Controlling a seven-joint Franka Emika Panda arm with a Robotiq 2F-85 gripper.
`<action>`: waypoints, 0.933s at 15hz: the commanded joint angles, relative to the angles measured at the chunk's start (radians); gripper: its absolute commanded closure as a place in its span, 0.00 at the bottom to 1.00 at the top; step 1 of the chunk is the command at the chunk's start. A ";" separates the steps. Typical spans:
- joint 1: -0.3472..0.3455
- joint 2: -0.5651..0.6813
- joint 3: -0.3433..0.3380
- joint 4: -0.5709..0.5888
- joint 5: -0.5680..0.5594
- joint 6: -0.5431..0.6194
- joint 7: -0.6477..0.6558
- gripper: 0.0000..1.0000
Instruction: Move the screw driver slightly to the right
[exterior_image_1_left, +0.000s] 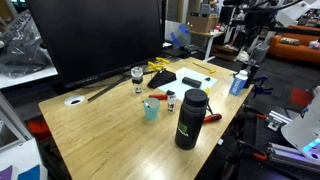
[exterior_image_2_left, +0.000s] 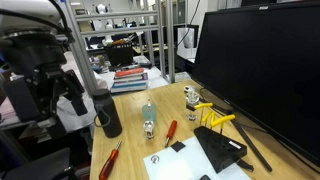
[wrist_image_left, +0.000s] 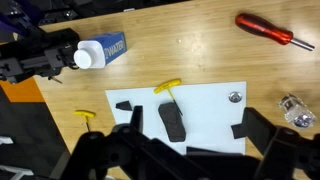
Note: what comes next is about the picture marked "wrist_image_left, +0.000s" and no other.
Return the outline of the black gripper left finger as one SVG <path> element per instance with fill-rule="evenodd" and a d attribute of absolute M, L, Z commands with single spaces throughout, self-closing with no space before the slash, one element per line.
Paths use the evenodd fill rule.
<path fill-rule="evenodd" d="M 130 120 L 130 129 L 136 132 L 143 132 L 143 107 L 135 106 Z"/>

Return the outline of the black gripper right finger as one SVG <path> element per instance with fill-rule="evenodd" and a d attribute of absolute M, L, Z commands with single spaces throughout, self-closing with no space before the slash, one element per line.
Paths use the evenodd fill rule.
<path fill-rule="evenodd" d="M 265 153 L 276 132 L 276 127 L 252 107 L 244 109 L 242 122 L 232 125 L 231 129 L 235 139 L 248 137 L 261 154 Z"/>

